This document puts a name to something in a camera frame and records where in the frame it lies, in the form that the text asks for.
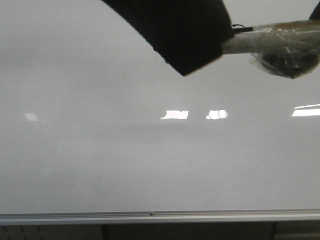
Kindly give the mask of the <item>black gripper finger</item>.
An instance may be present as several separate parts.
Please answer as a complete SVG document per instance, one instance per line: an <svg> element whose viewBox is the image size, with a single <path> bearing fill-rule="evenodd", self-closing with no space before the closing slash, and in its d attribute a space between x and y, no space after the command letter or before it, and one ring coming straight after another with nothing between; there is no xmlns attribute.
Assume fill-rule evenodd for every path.
<svg viewBox="0 0 320 240"><path fill-rule="evenodd" d="M317 4L314 10L312 11L310 20L320 20L320 4Z"/></svg>
<svg viewBox="0 0 320 240"><path fill-rule="evenodd" d="M234 37L222 0L106 0L181 76L223 54Z"/></svg>

